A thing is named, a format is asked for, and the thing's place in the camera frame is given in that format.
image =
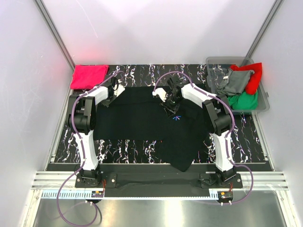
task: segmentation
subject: gray plastic bin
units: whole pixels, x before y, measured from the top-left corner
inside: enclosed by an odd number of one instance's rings
[[[244,57],[209,57],[206,59],[207,65],[207,83],[211,92],[217,94],[217,86],[221,83],[223,76],[227,74],[231,65],[243,66],[253,64],[254,61]],[[261,111],[267,111],[269,103],[267,100],[267,93],[264,91],[262,83],[258,87],[258,106],[255,110],[232,110],[233,114],[251,114]]]

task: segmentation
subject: pink red folded cloth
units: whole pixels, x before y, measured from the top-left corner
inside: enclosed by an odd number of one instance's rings
[[[104,81],[108,65],[76,65],[71,89],[92,89]]]

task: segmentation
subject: white wall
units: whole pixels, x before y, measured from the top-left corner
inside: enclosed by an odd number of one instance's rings
[[[263,62],[270,110],[260,115],[277,170],[284,171],[303,220],[303,1],[286,0],[253,60]]]
[[[76,64],[245,56],[274,0],[44,0]]]
[[[34,1],[0,0],[0,225],[15,227],[71,81]]]

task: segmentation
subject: red cloth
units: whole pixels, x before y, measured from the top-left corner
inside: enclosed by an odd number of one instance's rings
[[[242,67],[238,67],[236,65],[232,65],[231,69],[234,71],[247,71],[254,70],[255,73],[250,76],[250,80],[245,87],[245,91],[247,94],[254,95],[259,87],[259,83],[261,81],[262,76],[262,63],[255,63],[252,65],[246,65]]]
[[[92,89],[104,81],[108,65],[76,65],[71,89]]]

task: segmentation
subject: metallic floor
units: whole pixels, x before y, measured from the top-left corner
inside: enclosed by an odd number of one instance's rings
[[[235,199],[244,196],[235,192]],[[60,200],[62,212],[80,200]],[[98,203],[98,215],[92,227],[286,227],[274,192],[254,191],[243,203],[224,206],[205,205],[198,201],[109,201]],[[65,217],[78,225],[89,223],[93,207],[82,204]],[[55,200],[42,199],[34,227],[69,227],[58,217]]]

